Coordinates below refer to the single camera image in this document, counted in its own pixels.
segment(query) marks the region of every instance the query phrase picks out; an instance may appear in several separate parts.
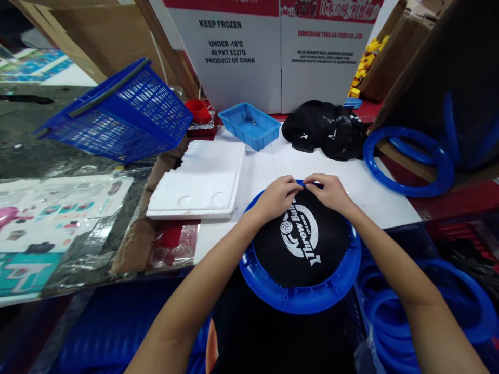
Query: finger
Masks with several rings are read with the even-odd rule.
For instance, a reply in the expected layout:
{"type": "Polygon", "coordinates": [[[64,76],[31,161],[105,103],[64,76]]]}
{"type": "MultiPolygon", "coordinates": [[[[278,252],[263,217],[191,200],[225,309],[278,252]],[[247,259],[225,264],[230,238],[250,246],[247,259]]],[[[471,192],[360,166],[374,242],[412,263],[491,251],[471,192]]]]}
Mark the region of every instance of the finger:
{"type": "Polygon", "coordinates": [[[291,203],[293,202],[293,199],[298,194],[298,192],[299,192],[298,190],[291,191],[290,194],[285,199],[286,203],[289,204],[289,206],[291,206],[291,203]]]}
{"type": "Polygon", "coordinates": [[[312,183],[307,183],[305,184],[305,187],[311,192],[313,193],[316,197],[319,197],[319,195],[321,194],[322,192],[322,189],[320,189],[319,187],[317,187],[315,184],[312,184],[312,183]]]}
{"type": "Polygon", "coordinates": [[[292,190],[297,190],[297,191],[302,191],[303,190],[303,186],[302,185],[299,185],[298,183],[287,183],[284,185],[284,192],[286,193],[286,195],[291,192],[292,190]]]}
{"type": "Polygon", "coordinates": [[[290,183],[290,182],[296,183],[296,180],[293,178],[292,175],[282,176],[281,178],[284,183],[290,183]]]}
{"type": "Polygon", "coordinates": [[[312,174],[308,177],[306,177],[304,180],[303,180],[303,183],[307,184],[307,183],[314,183],[315,181],[318,181],[318,182],[321,182],[322,184],[325,184],[325,181],[326,181],[326,174],[312,174]]]}

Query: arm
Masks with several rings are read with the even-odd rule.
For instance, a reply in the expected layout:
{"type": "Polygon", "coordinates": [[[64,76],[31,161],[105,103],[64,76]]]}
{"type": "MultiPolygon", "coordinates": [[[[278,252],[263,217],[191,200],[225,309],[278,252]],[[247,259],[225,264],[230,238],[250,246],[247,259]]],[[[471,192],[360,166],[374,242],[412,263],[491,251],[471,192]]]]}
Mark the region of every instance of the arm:
{"type": "Polygon", "coordinates": [[[422,372],[487,373],[440,291],[409,255],[350,199],[336,176],[304,180],[325,206],[349,220],[405,309],[422,372]],[[311,184],[319,181],[324,189],[311,184]]]}
{"type": "Polygon", "coordinates": [[[255,206],[194,267],[161,309],[126,374],[185,373],[198,331],[256,233],[291,206],[303,187],[291,176],[270,184],[255,206]]]}

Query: throw ball logo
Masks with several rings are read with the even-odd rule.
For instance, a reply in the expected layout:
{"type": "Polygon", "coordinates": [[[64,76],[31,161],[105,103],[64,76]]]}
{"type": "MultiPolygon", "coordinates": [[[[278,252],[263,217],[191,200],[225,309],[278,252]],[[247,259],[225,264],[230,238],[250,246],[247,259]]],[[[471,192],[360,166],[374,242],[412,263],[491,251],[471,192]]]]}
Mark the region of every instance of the throw ball logo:
{"type": "Polygon", "coordinates": [[[319,240],[316,219],[307,207],[296,204],[294,199],[282,218],[281,235],[291,254],[309,260],[310,266],[321,263],[320,255],[313,252],[319,240]]]}

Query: hand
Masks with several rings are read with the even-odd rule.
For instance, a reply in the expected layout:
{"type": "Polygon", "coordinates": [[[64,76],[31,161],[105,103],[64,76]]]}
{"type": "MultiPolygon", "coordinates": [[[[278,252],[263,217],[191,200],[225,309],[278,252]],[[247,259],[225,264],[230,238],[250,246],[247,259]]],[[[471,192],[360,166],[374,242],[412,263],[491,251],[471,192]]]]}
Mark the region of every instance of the hand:
{"type": "Polygon", "coordinates": [[[312,174],[303,180],[305,187],[313,193],[321,203],[329,209],[336,210],[338,213],[346,216],[350,211],[356,208],[355,203],[348,196],[345,188],[337,176],[327,174],[312,174]],[[315,184],[318,181],[324,185],[320,189],[315,184]]]}
{"type": "Polygon", "coordinates": [[[290,207],[296,194],[303,186],[288,175],[274,180],[262,193],[256,204],[247,213],[251,213],[262,225],[284,214],[290,207]]]}

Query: red cup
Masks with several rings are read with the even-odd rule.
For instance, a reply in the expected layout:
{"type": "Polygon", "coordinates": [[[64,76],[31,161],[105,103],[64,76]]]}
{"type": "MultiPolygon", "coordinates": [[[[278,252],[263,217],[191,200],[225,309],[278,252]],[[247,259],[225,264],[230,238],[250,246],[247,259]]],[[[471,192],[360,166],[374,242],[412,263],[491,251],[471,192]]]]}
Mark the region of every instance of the red cup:
{"type": "Polygon", "coordinates": [[[194,115],[196,123],[207,124],[212,119],[203,100],[188,100],[186,107],[194,115]]]}

